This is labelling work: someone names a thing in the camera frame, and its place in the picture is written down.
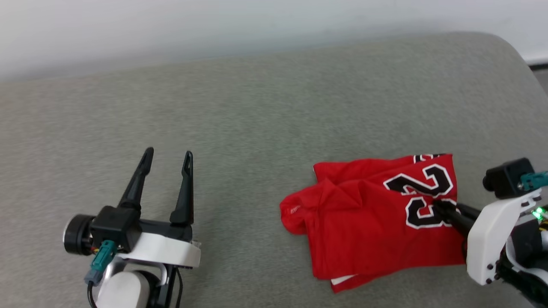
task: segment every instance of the red shirt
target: red shirt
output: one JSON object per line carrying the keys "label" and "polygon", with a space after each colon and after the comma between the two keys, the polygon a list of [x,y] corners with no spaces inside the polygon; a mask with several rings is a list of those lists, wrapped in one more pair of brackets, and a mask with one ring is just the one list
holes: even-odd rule
{"label": "red shirt", "polygon": [[452,158],[318,163],[318,184],[280,204],[282,223],[308,235],[315,277],[358,275],[335,292],[409,267],[463,264],[463,238],[431,209],[434,199],[456,204]]}

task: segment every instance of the black number with white outline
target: black number with white outline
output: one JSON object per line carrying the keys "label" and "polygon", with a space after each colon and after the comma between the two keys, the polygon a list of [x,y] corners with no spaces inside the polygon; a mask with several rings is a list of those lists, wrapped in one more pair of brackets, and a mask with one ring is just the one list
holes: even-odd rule
{"label": "black number with white outline", "polygon": [[421,155],[415,155],[413,156],[413,163],[416,164],[418,162],[425,162],[428,159],[434,159],[436,157],[442,156],[445,154],[421,154]]}
{"label": "black number with white outline", "polygon": [[[447,170],[438,165],[432,164],[423,168],[423,174],[426,180],[433,181],[433,185],[424,183],[418,179],[412,178],[407,174],[400,173],[384,182],[388,190],[399,191],[402,195],[414,195],[417,192],[423,195],[435,197],[448,194],[453,188],[453,182],[447,173]],[[428,208],[428,214],[420,214],[420,210]],[[434,215],[432,205],[426,204],[423,197],[412,198],[406,206],[407,221],[406,224],[412,228],[432,228],[447,225],[441,218]]]}

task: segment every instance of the cable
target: cable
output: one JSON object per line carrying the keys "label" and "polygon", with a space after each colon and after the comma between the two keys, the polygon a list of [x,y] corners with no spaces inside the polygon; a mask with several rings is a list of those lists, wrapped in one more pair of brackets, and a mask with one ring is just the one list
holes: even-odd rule
{"label": "cable", "polygon": [[175,308],[179,308],[181,305],[181,298],[182,298],[182,277],[181,272],[179,272],[179,269],[175,269],[177,271],[177,276],[179,277],[179,295],[177,295],[177,304],[175,304]]}
{"label": "cable", "polygon": [[463,258],[464,258],[464,261],[466,261],[466,256],[467,256],[467,248],[468,248],[468,243],[466,242],[466,240],[463,240],[463,242],[460,244],[460,251],[462,252],[463,254]]}
{"label": "cable", "polygon": [[95,304],[95,300],[93,300],[92,290],[93,290],[93,282],[90,281],[88,283],[88,302],[92,308],[97,308],[97,305]]}

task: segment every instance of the gray couch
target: gray couch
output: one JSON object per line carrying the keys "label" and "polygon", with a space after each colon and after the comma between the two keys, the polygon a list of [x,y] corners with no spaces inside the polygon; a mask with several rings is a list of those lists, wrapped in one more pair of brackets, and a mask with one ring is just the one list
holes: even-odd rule
{"label": "gray couch", "polygon": [[184,307],[528,307],[464,266],[334,295],[278,205],[319,161],[451,152],[460,201],[481,207],[486,168],[548,168],[547,102],[513,48],[478,33],[0,85],[0,306],[87,307],[91,258],[65,253],[63,228],[116,203],[154,146],[147,219],[168,220],[195,156],[202,263],[183,272]]}

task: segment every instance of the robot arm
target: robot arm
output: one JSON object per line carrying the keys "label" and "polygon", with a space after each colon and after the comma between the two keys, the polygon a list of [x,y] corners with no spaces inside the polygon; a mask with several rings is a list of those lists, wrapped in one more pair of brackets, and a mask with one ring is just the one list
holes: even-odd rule
{"label": "robot arm", "polygon": [[[97,216],[76,215],[65,228],[63,243],[69,253],[95,254],[84,281],[90,306],[99,308],[168,308],[176,278],[181,300],[180,268],[199,266],[200,244],[192,240],[193,157],[187,151],[182,184],[169,222],[140,219],[145,176],[150,172],[153,148],[137,166],[118,206],[105,206]],[[157,267],[160,278],[147,271],[124,271],[127,264]],[[97,301],[92,288],[102,281]]]}
{"label": "robot arm", "polygon": [[535,174],[529,160],[521,158],[488,170],[483,185],[500,200],[481,211],[434,204],[437,214],[466,238],[469,276],[481,285],[502,279],[535,306],[548,307],[548,231],[543,227],[548,214],[538,203],[548,175]]}

